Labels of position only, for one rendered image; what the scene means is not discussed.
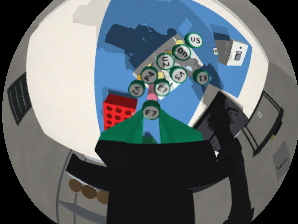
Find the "clear conical tube with pink liquid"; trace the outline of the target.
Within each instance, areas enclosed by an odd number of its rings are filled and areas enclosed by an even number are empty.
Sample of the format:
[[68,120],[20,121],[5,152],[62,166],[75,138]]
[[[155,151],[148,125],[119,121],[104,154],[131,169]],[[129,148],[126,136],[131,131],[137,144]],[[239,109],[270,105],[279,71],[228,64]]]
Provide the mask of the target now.
[[147,101],[142,105],[143,117],[147,120],[155,120],[159,118],[161,107],[157,102],[158,96],[154,92],[154,84],[149,85],[146,100]]

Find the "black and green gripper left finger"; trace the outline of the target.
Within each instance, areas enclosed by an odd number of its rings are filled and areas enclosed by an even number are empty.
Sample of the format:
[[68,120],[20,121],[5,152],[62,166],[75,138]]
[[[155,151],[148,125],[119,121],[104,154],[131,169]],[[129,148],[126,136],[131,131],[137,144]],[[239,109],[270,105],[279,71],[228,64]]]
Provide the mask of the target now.
[[133,116],[101,132],[98,140],[142,144],[143,121],[143,110],[140,109]]

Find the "green tube rack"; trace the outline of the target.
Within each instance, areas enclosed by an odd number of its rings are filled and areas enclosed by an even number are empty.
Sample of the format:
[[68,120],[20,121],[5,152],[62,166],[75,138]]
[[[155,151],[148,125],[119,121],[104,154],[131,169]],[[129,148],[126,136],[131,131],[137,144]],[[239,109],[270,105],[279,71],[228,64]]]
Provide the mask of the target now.
[[152,136],[142,138],[142,144],[157,144]]

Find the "red tube rack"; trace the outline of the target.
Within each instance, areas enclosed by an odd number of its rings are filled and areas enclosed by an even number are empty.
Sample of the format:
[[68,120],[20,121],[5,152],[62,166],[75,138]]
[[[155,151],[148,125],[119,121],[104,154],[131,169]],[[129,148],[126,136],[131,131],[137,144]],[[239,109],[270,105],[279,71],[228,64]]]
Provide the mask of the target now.
[[136,111],[137,102],[137,99],[109,94],[103,102],[104,130],[132,116]]

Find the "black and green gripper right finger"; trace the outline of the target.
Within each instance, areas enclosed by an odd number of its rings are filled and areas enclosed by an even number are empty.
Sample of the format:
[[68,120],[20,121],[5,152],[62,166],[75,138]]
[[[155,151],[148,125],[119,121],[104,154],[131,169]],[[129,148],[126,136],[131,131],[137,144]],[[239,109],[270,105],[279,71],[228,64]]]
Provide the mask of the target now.
[[161,144],[204,140],[201,132],[173,118],[163,109],[160,110],[159,132]]

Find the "conical tube with orange liquid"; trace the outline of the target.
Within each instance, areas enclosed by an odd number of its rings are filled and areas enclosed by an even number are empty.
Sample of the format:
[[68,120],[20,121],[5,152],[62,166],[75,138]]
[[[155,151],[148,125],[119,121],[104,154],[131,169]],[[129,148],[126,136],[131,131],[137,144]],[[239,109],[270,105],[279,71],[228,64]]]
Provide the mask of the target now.
[[139,73],[138,77],[136,78],[138,80],[132,81],[128,87],[129,94],[135,98],[139,98],[139,97],[143,96],[145,93],[145,89],[146,89],[145,84],[142,82],[142,80],[140,78],[140,73]]

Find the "centrifuge tube with dark green cap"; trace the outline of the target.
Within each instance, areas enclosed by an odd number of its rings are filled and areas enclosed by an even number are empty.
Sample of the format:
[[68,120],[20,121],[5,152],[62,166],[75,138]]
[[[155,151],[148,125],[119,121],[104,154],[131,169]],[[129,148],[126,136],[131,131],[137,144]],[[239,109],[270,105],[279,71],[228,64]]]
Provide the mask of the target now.
[[167,47],[166,53],[173,55],[174,58],[176,58],[180,61],[186,61],[191,56],[190,48],[184,44],[177,44],[175,46]]

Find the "white test tube rack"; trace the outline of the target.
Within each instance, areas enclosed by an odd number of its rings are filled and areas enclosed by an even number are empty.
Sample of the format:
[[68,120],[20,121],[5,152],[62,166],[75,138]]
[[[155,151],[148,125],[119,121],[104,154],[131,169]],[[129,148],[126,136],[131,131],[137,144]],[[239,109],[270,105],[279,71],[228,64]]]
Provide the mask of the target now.
[[[156,64],[156,57],[159,55],[159,54],[161,54],[161,53],[166,53],[166,48],[167,47],[170,47],[170,46],[175,46],[175,41],[176,40],[179,40],[179,39],[181,39],[182,37],[179,35],[179,34],[177,34],[177,35],[175,35],[175,36],[173,36],[172,38],[170,38],[169,39],[169,41],[166,41],[165,43],[164,43],[164,45],[161,45],[160,46],[160,48],[158,48],[155,52],[153,52],[150,56],[149,56],[149,58],[147,58],[137,69],[136,69],[136,71],[135,72],[133,72],[133,76],[134,77],[138,77],[138,75],[139,75],[139,73],[143,70],[143,68],[145,68],[145,67],[147,67],[147,65],[149,64],[149,63],[155,63]],[[189,47],[190,48],[190,47]],[[193,68],[195,68],[195,69],[198,69],[198,68],[200,68],[200,67],[202,67],[203,66],[203,63],[200,61],[200,59],[198,58],[198,56],[195,54],[195,52],[190,48],[190,50],[191,50],[191,57],[188,59],[188,60],[186,60],[186,61],[180,61],[180,60],[178,60],[178,59],[176,59],[176,58],[174,58],[175,59],[175,66],[184,66],[184,65],[189,65],[189,66],[191,66],[191,67],[193,67]],[[192,61],[191,61],[192,60]],[[196,63],[196,64],[195,64]],[[195,65],[194,65],[195,64]],[[156,64],[156,66],[157,66],[157,64]],[[164,72],[164,74],[165,74],[165,76],[166,76],[166,79],[167,79],[167,81],[171,84],[170,86],[171,86],[171,91],[173,90],[173,89],[175,89],[179,84],[177,84],[177,83],[175,83],[174,81],[172,81],[172,79],[170,78],[170,76],[169,76],[169,72],[167,71],[167,70],[162,70],[162,69],[160,69],[160,68],[158,68],[157,67],[157,70],[158,70],[158,72],[159,71],[162,71],[162,72]],[[170,92],[171,92],[170,91]]]

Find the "blue bench mat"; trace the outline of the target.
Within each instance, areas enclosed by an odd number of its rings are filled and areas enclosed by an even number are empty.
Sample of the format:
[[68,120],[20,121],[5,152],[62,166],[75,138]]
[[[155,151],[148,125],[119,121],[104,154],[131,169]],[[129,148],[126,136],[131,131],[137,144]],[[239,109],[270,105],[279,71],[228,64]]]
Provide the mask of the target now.
[[[135,113],[147,99],[148,88],[133,98],[128,87],[133,72],[171,37],[198,33],[200,48],[192,48],[209,74],[211,84],[238,98],[244,85],[252,46],[227,20],[193,0],[111,0],[105,12],[96,47],[94,67],[95,104],[100,134],[104,131],[103,102],[109,94],[137,99]],[[215,40],[235,39],[248,45],[241,66],[218,63]],[[175,119],[189,124],[207,85],[189,76],[162,100],[160,107]]]

